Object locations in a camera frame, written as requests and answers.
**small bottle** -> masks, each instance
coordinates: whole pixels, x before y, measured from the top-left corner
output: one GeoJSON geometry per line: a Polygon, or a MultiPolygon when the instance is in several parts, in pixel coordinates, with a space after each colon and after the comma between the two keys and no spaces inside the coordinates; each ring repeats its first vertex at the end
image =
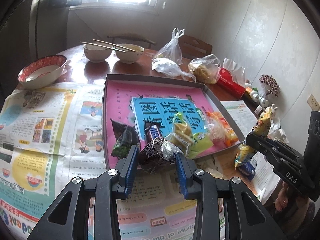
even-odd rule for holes
{"type": "Polygon", "coordinates": [[[256,103],[259,102],[260,96],[256,93],[254,93],[254,91],[250,92],[249,95],[254,102],[256,102],[256,103]]]}
{"type": "Polygon", "coordinates": [[[259,105],[262,106],[263,108],[266,108],[269,105],[269,101],[266,100],[265,98],[260,98],[259,105]]]}
{"type": "Polygon", "coordinates": [[[255,114],[259,115],[261,111],[262,111],[262,107],[259,105],[254,112],[255,114]]]}
{"type": "Polygon", "coordinates": [[[258,95],[257,91],[251,89],[250,87],[246,87],[245,90],[248,92],[249,96],[254,102],[259,102],[260,96],[258,95]]]}

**yellow circle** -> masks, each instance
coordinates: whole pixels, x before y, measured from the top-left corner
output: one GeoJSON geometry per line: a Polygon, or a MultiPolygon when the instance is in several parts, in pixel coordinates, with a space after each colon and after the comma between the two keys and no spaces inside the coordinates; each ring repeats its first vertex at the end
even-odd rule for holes
{"type": "Polygon", "coordinates": [[[12,163],[13,178],[26,190],[38,190],[44,185],[47,162],[47,155],[39,150],[23,150],[12,163]]]}

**chopsticks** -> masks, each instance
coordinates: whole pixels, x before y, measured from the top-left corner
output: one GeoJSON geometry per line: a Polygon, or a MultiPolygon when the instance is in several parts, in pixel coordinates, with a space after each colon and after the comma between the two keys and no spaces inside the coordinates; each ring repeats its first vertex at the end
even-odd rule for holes
{"type": "Polygon", "coordinates": [[[123,47],[123,46],[117,45],[117,44],[113,44],[113,43],[111,43],[111,42],[100,41],[100,40],[96,40],[96,39],[93,39],[93,40],[94,40],[94,41],[99,41],[99,42],[102,42],[102,43],[106,43],[106,44],[110,44],[110,45],[113,45],[113,46],[119,47],[119,48],[121,48],[121,49],[127,49],[127,50],[130,50],[130,51],[136,52],[134,49],[129,49],[129,48],[126,48],[126,47],[123,47]]]}
{"type": "Polygon", "coordinates": [[[126,50],[121,50],[121,49],[117,49],[117,48],[110,48],[110,47],[107,47],[107,46],[103,46],[103,45],[95,44],[95,43],[91,43],[91,42],[80,41],[80,43],[90,44],[90,45],[94,45],[94,46],[98,46],[98,47],[103,47],[103,48],[107,48],[107,49],[112,49],[112,50],[121,51],[121,52],[126,52],[126,50]]]}

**red box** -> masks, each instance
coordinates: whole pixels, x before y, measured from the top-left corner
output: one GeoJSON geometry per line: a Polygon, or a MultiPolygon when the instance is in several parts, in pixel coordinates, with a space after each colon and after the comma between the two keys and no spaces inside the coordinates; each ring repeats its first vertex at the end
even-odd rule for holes
{"type": "Polygon", "coordinates": [[[217,83],[230,92],[230,94],[240,99],[245,92],[245,88],[233,81],[232,75],[227,69],[221,68],[219,74],[220,77],[217,83]]]}

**electrical outlet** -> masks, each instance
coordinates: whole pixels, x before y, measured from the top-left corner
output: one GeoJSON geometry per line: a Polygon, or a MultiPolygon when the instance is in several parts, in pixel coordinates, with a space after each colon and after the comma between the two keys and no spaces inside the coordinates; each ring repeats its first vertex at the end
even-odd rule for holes
{"type": "Polygon", "coordinates": [[[311,109],[313,111],[319,111],[320,109],[320,105],[317,102],[317,100],[315,99],[315,97],[313,96],[313,94],[311,94],[307,100],[308,105],[311,107],[311,109]]]}

